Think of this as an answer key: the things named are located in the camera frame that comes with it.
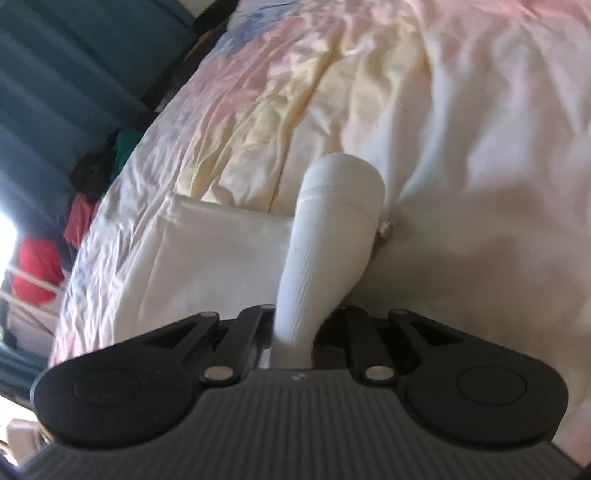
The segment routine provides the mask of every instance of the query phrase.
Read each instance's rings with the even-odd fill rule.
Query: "silver screw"
[[[378,237],[382,240],[390,240],[392,234],[394,233],[394,225],[386,220],[380,221],[378,223]]]
[[[394,377],[394,370],[385,365],[374,365],[365,371],[365,378],[376,382],[384,382]]]
[[[234,370],[232,370],[230,367],[226,367],[226,365],[214,365],[205,370],[203,376],[208,380],[221,382],[232,378],[233,374]]]

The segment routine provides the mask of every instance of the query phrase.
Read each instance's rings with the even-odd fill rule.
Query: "ribbed fabric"
[[[316,332],[367,266],[384,190],[380,174],[351,155],[327,155],[306,172],[277,296],[272,367],[311,367]]]

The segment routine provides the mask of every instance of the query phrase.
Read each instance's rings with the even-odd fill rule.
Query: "tie-dye bed sheet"
[[[344,151],[381,172],[395,228],[352,300],[551,363],[570,390],[557,441],[588,460],[589,72],[584,0],[243,1],[102,202],[52,363],[124,340],[115,312],[142,295],[125,279],[167,194],[291,215],[310,162]]]

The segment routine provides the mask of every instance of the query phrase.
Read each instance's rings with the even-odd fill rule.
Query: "red cloth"
[[[99,203],[88,203],[86,197],[81,193],[77,193],[72,202],[70,217],[68,218],[68,224],[64,231],[64,239],[76,250],[80,249],[82,240],[84,240],[84,237],[88,233]]]
[[[53,240],[25,237],[18,246],[18,266],[21,270],[56,286],[64,281],[60,254]],[[48,303],[56,297],[55,293],[21,277],[14,278],[12,291],[20,299],[34,305]]]

